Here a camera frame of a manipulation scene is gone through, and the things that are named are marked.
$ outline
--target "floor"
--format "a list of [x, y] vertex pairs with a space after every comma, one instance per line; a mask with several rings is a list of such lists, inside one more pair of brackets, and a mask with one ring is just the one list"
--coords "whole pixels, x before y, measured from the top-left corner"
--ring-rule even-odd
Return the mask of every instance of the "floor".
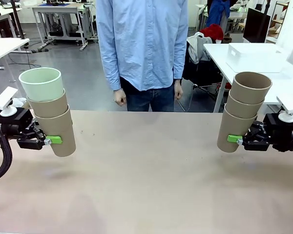
[[[26, 33], [25, 36], [30, 38], [29, 50], [37, 49], [41, 43], [35, 24], [23, 24], [22, 28]], [[7, 86], [13, 86], [19, 88], [21, 95], [25, 96], [18, 81], [18, 76], [23, 71], [28, 70], [29, 66], [14, 64], [14, 62], [28, 63], [29, 60], [31, 64], [53, 67], [61, 71], [68, 102], [72, 110], [126, 111], [126, 107], [120, 107], [113, 101], [113, 93], [109, 89], [103, 73], [99, 44], [89, 44], [84, 51], [79, 51], [75, 42], [49, 45], [47, 48], [49, 49], [48, 52], [29, 54], [28, 58], [26, 54], [9, 54], [8, 62], [11, 63], [10, 68], [17, 81], [9, 82], [8, 72], [0, 71], [0, 93]], [[184, 95], [180, 102], [187, 109], [192, 83], [184, 80], [182, 87]], [[207, 93], [196, 89], [189, 111], [212, 112], [214, 104], [214, 100]], [[175, 103], [175, 111], [183, 112], [177, 102]]]

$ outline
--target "brown tabletop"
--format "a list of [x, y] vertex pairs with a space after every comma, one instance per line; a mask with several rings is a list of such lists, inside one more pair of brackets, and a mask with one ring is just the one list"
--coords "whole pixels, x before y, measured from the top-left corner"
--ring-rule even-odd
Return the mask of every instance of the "brown tabletop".
[[0, 232], [293, 234], [293, 153], [221, 152], [221, 114], [72, 117], [69, 157], [10, 141]]

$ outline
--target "person's left hand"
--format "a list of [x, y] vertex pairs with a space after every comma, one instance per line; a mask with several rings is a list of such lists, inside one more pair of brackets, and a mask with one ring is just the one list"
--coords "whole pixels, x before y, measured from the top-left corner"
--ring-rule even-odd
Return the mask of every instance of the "person's left hand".
[[184, 91], [182, 91], [182, 87], [181, 87], [179, 79], [175, 81], [174, 90], [175, 90], [175, 100], [180, 100]]

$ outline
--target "shirt sleeve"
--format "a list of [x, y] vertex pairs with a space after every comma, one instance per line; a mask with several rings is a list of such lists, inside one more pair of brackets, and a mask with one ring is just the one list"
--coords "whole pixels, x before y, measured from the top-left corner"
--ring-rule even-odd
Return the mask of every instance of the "shirt sleeve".
[[96, 21], [103, 70], [112, 90], [121, 88], [115, 47], [113, 0], [96, 1]]
[[181, 79], [185, 65], [188, 36], [188, 0], [182, 4], [174, 55], [174, 79]]

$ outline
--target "hand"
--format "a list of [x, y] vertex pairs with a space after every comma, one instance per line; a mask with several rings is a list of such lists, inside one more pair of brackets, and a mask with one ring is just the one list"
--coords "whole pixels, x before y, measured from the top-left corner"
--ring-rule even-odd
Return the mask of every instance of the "hand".
[[123, 89], [114, 91], [114, 101], [120, 106], [126, 105], [127, 103], [126, 94], [123, 91]]
[[184, 91], [182, 91], [182, 87], [181, 87], [179, 79], [175, 81], [174, 90], [175, 90], [175, 100], [180, 100]]

